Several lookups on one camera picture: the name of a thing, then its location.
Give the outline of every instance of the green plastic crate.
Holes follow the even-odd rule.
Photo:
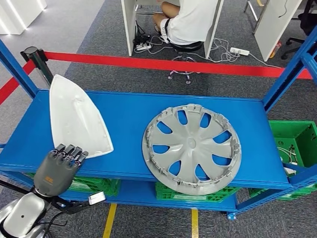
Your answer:
[[[269,121],[272,132],[277,147],[288,150],[291,145],[294,147],[297,165],[310,167],[317,163],[317,127],[314,121]],[[289,163],[289,157],[279,151],[284,163]],[[249,188],[251,197],[257,196],[266,189]],[[317,184],[301,188],[297,191],[287,194],[279,200],[291,201],[303,195],[310,194],[317,190]]]
[[[31,178],[35,174],[26,173]],[[87,177],[75,177],[72,185],[69,188],[70,191],[78,192],[99,192],[103,191],[108,196],[117,196],[120,187],[118,179],[108,178],[87,178]]]
[[[239,187],[226,187],[218,192],[205,195],[205,196],[192,196],[183,193],[176,192],[173,189],[168,188],[161,182],[155,183],[156,199],[157,200],[186,200],[186,201],[201,201],[201,202],[222,202],[224,199],[232,195]]]

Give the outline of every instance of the gray plastic hubcap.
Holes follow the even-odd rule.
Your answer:
[[[180,122],[179,113],[186,115],[186,123]],[[206,127],[201,122],[209,115]],[[158,125],[164,123],[171,129],[163,132]],[[229,132],[229,137],[221,143],[215,138]],[[167,151],[158,152],[155,146],[165,146]],[[153,118],[145,131],[142,150],[149,169],[159,181],[173,190],[189,195],[207,195],[229,184],[241,164],[241,145],[238,135],[221,114],[200,105],[189,104],[168,108]],[[217,164],[213,156],[227,158],[227,164]],[[171,167],[180,162],[177,174]],[[198,177],[200,166],[205,178]]]

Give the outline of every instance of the white desk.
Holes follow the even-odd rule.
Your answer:
[[[179,0],[165,0],[175,5],[180,5]],[[125,21],[125,34],[128,42],[128,50],[129,56],[133,52],[133,40],[135,38],[135,9],[137,5],[160,5],[160,2],[156,0],[121,0],[122,6],[123,18]],[[211,49],[212,42],[218,25],[221,9],[223,8],[223,0],[218,0],[215,12],[211,11],[210,14],[214,14],[214,22],[208,33],[207,40],[205,43],[205,54],[208,58]]]
[[[264,61],[267,61],[302,0],[288,0],[285,12],[285,0],[267,0],[257,29],[255,39]]]

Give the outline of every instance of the white power strip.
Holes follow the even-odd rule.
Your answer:
[[[152,48],[151,44],[143,43],[143,44],[136,46],[135,50],[138,52],[138,51],[143,51],[143,50],[150,49],[150,48]]]
[[[245,51],[245,50],[242,50],[242,49],[235,48],[235,47],[231,47],[230,52],[242,55],[242,56],[248,56],[250,53],[250,51]]]

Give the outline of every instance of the white cabinet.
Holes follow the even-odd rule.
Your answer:
[[[45,0],[0,0],[0,34],[20,35],[46,7]]]

